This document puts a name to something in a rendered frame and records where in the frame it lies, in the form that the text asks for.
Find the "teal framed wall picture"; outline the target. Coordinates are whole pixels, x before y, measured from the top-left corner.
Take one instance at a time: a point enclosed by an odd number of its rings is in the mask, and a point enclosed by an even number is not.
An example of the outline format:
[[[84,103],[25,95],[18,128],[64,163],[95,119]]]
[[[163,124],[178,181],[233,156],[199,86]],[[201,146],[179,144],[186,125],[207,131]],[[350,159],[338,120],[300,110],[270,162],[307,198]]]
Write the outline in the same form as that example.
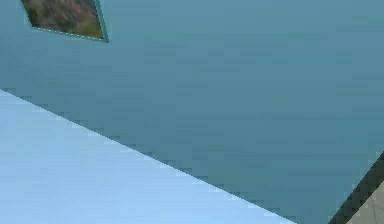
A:
[[[100,0],[20,0],[32,27],[109,42]]]

